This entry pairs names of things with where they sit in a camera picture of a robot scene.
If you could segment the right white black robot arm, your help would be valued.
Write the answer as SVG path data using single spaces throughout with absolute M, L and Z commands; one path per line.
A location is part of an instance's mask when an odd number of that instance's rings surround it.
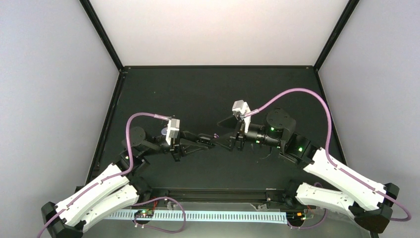
M 314 205 L 348 215 L 360 227 L 377 234 L 384 232 L 392 217 L 393 199 L 399 193 L 392 183 L 381 184 L 364 177 L 334 159 L 324 148 L 295 132 L 296 121 L 283 109 L 269 111 L 264 124 L 241 118 L 239 110 L 218 126 L 232 129 L 232 134 L 218 138 L 228 150 L 242 150 L 245 143 L 268 146 L 303 171 L 334 186 L 335 190 L 319 188 L 302 182 L 297 189 L 282 193 L 283 203 L 290 208 L 298 204 Z

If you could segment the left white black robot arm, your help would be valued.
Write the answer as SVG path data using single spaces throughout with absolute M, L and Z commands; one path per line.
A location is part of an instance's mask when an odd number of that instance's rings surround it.
M 136 126 L 121 159 L 108 165 L 95 179 L 67 199 L 47 202 L 41 208 L 44 230 L 53 238 L 81 238 L 90 228 L 114 212 L 137 203 L 148 204 L 151 187 L 140 176 L 150 163 L 146 156 L 170 154 L 175 160 L 215 146 L 215 136 L 167 127 L 167 133 L 150 136 Z

